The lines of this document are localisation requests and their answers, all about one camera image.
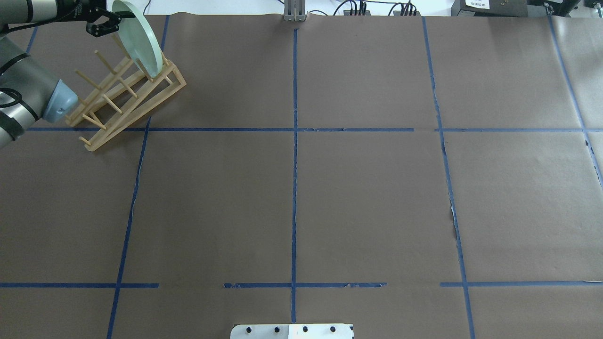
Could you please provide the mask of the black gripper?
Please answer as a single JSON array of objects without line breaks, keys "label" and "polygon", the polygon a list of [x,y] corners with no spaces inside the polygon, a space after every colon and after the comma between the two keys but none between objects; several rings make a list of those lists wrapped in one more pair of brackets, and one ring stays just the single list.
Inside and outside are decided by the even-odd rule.
[{"label": "black gripper", "polygon": [[[94,24],[102,15],[108,21]],[[86,32],[93,37],[102,37],[119,31],[122,19],[136,18],[131,11],[107,11],[106,0],[57,0],[58,22],[88,22]]]}]

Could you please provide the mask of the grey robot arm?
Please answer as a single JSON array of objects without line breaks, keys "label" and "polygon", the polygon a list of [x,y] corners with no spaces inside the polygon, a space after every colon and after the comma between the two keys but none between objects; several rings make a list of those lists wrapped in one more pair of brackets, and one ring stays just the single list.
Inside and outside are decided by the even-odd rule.
[{"label": "grey robot arm", "polygon": [[86,22],[93,37],[117,32],[132,9],[109,9],[105,0],[3,0],[0,6],[0,145],[17,141],[35,122],[56,122],[69,113],[77,95],[63,80],[18,47],[12,32],[54,22]]}]

